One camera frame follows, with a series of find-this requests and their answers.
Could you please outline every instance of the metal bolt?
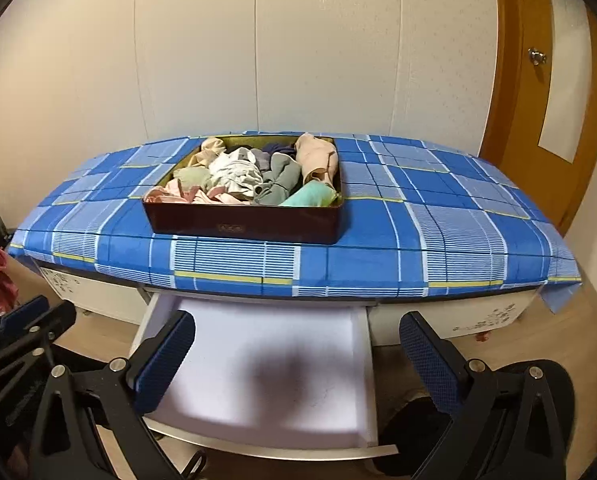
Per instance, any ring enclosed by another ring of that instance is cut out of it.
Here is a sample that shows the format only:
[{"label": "metal bolt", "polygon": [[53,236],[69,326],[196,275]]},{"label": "metal bolt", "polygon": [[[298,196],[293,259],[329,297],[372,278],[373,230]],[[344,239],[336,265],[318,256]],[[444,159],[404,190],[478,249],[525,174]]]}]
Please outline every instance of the metal bolt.
[{"label": "metal bolt", "polygon": [[63,365],[56,365],[52,368],[52,377],[60,377],[65,373],[65,367]]},{"label": "metal bolt", "polygon": [[531,366],[530,375],[535,379],[540,379],[543,377],[543,370],[541,370],[538,366]]},{"label": "metal bolt", "polygon": [[123,368],[125,368],[125,365],[125,359],[117,357],[116,359],[113,359],[110,362],[110,370],[112,370],[112,372],[120,372],[121,370],[123,370]]},{"label": "metal bolt", "polygon": [[485,363],[483,363],[480,359],[472,359],[467,365],[473,372],[480,373],[485,371]]}]

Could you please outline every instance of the brown box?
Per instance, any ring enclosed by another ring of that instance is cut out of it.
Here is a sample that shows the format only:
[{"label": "brown box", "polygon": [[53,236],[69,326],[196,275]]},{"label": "brown box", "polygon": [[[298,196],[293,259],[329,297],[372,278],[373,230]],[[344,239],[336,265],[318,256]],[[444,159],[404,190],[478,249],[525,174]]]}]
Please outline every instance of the brown box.
[{"label": "brown box", "polygon": [[[230,148],[247,144],[262,148],[269,142],[293,144],[298,136],[219,136]],[[334,143],[333,139],[320,139]],[[172,171],[187,166],[190,152]],[[169,173],[159,186],[171,179]],[[341,179],[335,176],[339,196],[329,207],[281,207],[272,205],[210,205],[143,202],[155,233],[171,235],[248,238],[271,242],[333,244],[341,236]]]}]

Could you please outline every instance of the checkered tablecloth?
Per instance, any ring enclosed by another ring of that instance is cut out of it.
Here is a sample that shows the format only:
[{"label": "checkered tablecloth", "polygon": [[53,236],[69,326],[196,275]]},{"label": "checkered tablecloth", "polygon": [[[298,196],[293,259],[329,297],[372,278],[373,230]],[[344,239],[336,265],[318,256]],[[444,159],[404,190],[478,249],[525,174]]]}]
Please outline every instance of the checkered tablecloth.
[{"label": "checkered tablecloth", "polygon": [[420,140],[322,135],[335,137],[345,197],[347,229],[335,245],[155,234],[140,199],[203,139],[181,137],[88,160],[21,223],[10,254],[159,287],[263,296],[446,296],[580,282],[554,226],[484,160]]}]

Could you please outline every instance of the silver doorknob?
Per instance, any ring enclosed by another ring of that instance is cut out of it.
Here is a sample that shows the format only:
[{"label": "silver doorknob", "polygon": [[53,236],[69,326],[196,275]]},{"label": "silver doorknob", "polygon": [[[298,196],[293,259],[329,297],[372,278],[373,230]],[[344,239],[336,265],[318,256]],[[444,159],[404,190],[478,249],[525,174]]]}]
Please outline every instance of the silver doorknob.
[{"label": "silver doorknob", "polygon": [[530,56],[530,61],[534,66],[545,65],[547,63],[547,54],[543,54],[535,48],[530,47],[528,49],[528,56]]}]

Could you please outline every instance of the open drawer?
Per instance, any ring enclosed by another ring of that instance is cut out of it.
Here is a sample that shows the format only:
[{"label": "open drawer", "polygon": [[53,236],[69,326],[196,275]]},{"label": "open drawer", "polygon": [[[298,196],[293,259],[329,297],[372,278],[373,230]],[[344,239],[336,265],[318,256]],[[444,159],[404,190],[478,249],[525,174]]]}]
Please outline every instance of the open drawer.
[{"label": "open drawer", "polygon": [[355,460],[377,445],[367,313],[353,303],[155,294],[132,351],[173,310],[192,348],[147,425],[199,446],[285,460]]}]

